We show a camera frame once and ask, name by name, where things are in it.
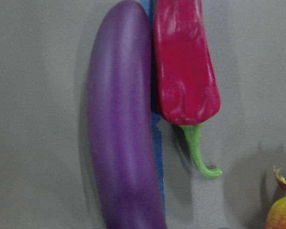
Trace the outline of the purple eggplant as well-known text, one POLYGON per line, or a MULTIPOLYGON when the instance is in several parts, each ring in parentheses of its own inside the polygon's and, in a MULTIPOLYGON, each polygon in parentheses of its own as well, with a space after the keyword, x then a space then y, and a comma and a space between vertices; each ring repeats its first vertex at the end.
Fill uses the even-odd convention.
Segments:
POLYGON ((90 149, 109 229, 166 228, 153 150, 151 34, 140 3, 113 6, 98 29, 87 82, 90 149))

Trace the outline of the red chili pepper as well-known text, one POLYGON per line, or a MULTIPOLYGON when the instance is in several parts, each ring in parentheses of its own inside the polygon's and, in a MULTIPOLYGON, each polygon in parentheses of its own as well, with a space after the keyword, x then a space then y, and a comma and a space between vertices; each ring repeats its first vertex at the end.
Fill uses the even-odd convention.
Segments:
POLYGON ((217 114, 221 105, 202 2, 158 1, 153 40, 159 112, 166 121, 183 130, 197 170, 208 178, 219 177, 222 171, 209 169, 200 152, 202 125, 217 114))

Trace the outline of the red pomegranate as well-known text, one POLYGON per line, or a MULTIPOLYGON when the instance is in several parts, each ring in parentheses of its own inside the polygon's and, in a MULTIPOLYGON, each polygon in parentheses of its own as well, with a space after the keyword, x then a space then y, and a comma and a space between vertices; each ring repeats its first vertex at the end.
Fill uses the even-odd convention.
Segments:
POLYGON ((285 196, 271 206, 266 218, 266 229, 286 229, 286 180, 280 175, 280 171, 280 168, 273 167, 277 184, 285 192, 285 196))

